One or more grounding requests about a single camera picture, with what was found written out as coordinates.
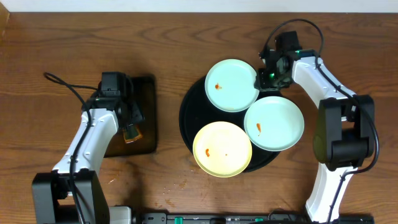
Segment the light blue plate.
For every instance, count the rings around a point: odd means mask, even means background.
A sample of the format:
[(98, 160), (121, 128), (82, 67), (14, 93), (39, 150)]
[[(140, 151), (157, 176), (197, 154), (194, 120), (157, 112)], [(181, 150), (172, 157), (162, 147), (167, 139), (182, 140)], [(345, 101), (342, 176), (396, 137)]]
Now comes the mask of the light blue plate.
[(267, 96), (246, 111), (244, 130), (251, 142), (271, 152), (284, 151), (299, 142), (305, 122), (299, 107), (280, 96)]
[(256, 76), (255, 69), (242, 60), (222, 60), (212, 66), (206, 75), (206, 96), (221, 111), (244, 111), (259, 96), (259, 90), (254, 87)]

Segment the light blue plate top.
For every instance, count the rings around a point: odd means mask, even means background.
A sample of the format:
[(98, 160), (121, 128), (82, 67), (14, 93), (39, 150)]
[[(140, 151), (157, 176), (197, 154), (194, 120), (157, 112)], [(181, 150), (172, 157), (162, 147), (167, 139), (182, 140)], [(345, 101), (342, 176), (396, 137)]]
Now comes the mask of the light blue plate top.
[(259, 90), (254, 87), (256, 76), (255, 69), (242, 60), (222, 60), (212, 66), (206, 75), (206, 96), (221, 111), (244, 111), (259, 96)]

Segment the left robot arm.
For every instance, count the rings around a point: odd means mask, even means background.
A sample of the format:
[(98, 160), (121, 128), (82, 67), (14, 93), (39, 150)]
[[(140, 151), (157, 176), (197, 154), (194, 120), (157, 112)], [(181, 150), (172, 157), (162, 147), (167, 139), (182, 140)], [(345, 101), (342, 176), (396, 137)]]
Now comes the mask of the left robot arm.
[(132, 223), (127, 206), (110, 207), (98, 172), (115, 134), (142, 121), (133, 103), (132, 78), (104, 72), (92, 96), (82, 103), (81, 123), (62, 159), (52, 171), (32, 181), (37, 223)]

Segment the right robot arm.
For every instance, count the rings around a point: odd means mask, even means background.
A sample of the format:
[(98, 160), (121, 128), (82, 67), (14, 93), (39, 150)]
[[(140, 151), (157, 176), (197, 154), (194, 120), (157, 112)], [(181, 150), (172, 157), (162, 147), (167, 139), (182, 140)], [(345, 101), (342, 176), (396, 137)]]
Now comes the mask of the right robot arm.
[[(338, 221), (350, 179), (371, 169), (379, 156), (373, 99), (342, 85), (314, 50), (265, 48), (259, 57), (265, 68), (259, 70), (256, 88), (281, 90), (296, 83), (318, 109), (313, 137), (318, 171), (305, 208), (312, 222)], [(363, 167), (368, 157), (374, 161)]]

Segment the orange green sponge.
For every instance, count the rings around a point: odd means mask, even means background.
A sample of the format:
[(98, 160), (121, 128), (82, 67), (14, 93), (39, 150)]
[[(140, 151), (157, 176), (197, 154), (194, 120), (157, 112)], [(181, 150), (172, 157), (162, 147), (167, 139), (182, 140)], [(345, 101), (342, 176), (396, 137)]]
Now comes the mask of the orange green sponge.
[(125, 143), (129, 144), (143, 138), (138, 125), (131, 125), (123, 129), (123, 136)]

